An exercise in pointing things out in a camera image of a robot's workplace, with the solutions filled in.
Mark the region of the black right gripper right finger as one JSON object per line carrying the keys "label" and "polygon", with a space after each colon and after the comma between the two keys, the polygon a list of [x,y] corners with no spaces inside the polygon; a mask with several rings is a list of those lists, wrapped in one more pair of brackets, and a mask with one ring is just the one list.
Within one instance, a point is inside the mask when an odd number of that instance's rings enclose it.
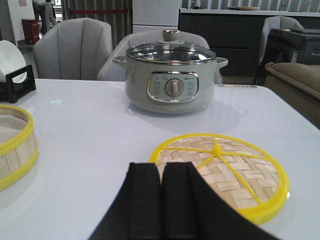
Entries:
{"label": "black right gripper right finger", "polygon": [[165,240],[274,240],[225,203],[192,163],[170,162],[162,175]]}

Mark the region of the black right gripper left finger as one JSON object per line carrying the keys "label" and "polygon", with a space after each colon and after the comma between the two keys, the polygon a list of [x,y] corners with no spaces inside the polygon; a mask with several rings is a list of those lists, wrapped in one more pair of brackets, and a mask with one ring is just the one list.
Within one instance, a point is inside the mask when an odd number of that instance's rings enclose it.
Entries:
{"label": "black right gripper left finger", "polygon": [[161,185],[153,163],[129,164],[122,186],[93,232],[95,240],[159,240]]}

